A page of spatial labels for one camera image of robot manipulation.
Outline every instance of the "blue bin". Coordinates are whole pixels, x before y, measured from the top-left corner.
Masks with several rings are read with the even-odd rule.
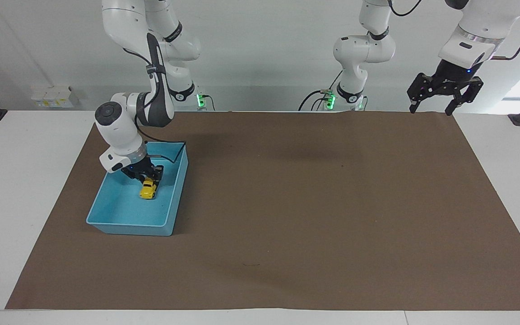
[[[149,154],[172,160],[181,148],[182,144],[147,144]],[[186,149],[182,150],[176,164],[163,158],[152,158],[152,162],[163,165],[163,177],[152,200],[139,197],[142,184],[138,180],[130,179],[122,172],[107,173],[86,222],[106,234],[170,236],[188,169]]]

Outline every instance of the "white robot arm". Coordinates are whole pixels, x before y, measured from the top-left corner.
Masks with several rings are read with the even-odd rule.
[[[334,44],[334,57],[343,68],[341,80],[333,88],[336,105],[354,109],[367,82],[363,63],[387,62],[395,55],[396,44],[388,33],[390,7],[387,0],[364,0],[359,20],[367,35],[342,37]]]
[[[434,95],[454,96],[445,110],[447,115],[474,101],[483,86],[475,76],[477,70],[492,58],[520,17],[520,0],[446,0],[446,4],[462,10],[463,18],[439,53],[442,60],[436,73],[419,74],[407,91],[411,113]]]
[[[100,161],[110,173],[159,181],[137,125],[165,127],[175,106],[197,105],[197,87],[181,61],[196,60],[200,42],[183,31],[170,0],[103,0],[102,14],[113,41],[146,62],[151,91],[115,94],[96,110],[95,123],[110,145]]]

